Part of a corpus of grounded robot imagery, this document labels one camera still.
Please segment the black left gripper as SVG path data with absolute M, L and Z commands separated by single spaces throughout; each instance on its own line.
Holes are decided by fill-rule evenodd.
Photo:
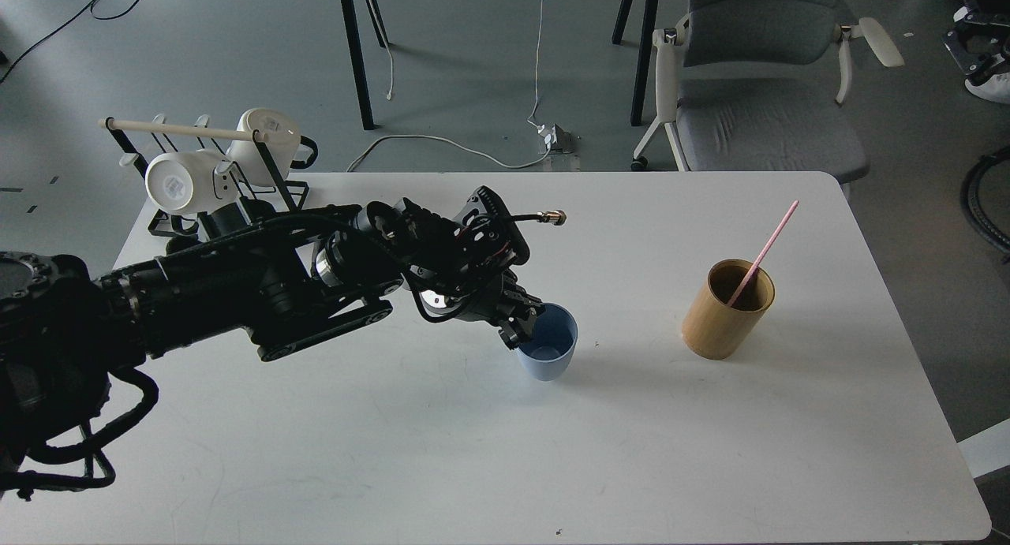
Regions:
M 544 303 L 518 283 L 513 268 L 528 261 L 530 250 L 490 187 L 473 190 L 454 218 L 408 199 L 394 206 L 372 201 L 371 241 L 378 246 L 371 263 L 375 287 L 393 284 L 441 297 L 441 304 L 420 303 L 429 321 L 491 323 L 509 350 L 531 341 Z

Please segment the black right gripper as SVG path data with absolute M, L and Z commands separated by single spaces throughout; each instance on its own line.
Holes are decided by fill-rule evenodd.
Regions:
M 956 1 L 944 43 L 967 85 L 982 86 L 1008 71 L 1009 0 Z

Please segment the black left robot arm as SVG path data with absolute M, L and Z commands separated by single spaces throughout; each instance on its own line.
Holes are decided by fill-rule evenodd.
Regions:
M 108 487 L 105 445 L 149 413 L 140 366 L 242 329 L 264 362 L 385 319 L 404 287 L 425 321 L 490 323 L 506 347 L 530 341 L 544 304 L 513 268 L 530 257 L 520 222 L 477 187 L 454 218 L 408 199 L 279 213 L 240 199 L 199 217 L 201 236 L 91 278 L 76 256 L 2 253 L 2 490 Z

